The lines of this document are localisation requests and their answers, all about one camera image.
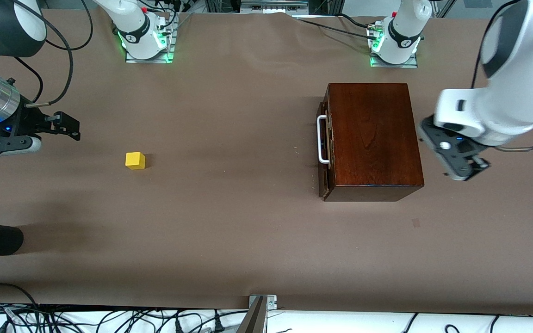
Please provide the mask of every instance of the brown wooden box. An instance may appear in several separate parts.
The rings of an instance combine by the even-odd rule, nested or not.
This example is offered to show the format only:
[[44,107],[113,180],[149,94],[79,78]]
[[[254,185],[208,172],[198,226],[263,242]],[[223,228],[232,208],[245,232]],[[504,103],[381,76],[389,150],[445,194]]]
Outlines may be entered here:
[[325,201],[395,202],[425,185],[408,85],[329,84],[318,116]]

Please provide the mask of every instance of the yellow block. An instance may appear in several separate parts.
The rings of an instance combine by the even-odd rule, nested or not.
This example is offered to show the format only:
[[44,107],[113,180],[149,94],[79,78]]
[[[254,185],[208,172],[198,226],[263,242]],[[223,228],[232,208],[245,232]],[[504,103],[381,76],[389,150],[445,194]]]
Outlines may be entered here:
[[145,155],[141,152],[127,153],[124,164],[131,170],[145,169]]

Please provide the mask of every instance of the brown table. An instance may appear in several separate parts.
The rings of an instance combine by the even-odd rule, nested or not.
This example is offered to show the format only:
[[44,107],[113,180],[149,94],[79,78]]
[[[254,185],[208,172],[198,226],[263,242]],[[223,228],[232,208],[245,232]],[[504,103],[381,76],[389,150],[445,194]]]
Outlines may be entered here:
[[[83,12],[45,15],[72,45],[87,36]],[[24,254],[0,257],[0,282],[43,303],[239,308],[273,293],[296,309],[533,314],[533,152],[489,150],[493,167],[459,183],[421,143],[426,186],[402,201],[317,195],[326,85],[406,82],[419,122],[440,90],[470,84],[484,21],[432,19],[419,69],[383,69],[361,38],[283,14],[195,15],[174,63],[125,64],[106,15],[93,18],[68,95],[45,109],[80,120],[82,141],[48,135],[38,154],[0,158],[0,224],[27,236]],[[42,101],[57,96],[65,52],[28,63]],[[36,92],[13,59],[0,76]],[[125,168],[131,151],[152,166]]]

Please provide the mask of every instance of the white handle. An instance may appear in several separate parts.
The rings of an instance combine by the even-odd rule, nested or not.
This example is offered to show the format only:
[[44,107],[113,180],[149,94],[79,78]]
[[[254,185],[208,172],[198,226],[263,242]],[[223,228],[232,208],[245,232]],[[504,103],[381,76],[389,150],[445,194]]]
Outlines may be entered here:
[[318,160],[322,164],[330,164],[330,160],[324,160],[322,157],[322,135],[320,134],[320,120],[322,119],[326,120],[326,114],[318,116],[318,119],[316,120],[316,130],[318,131]]

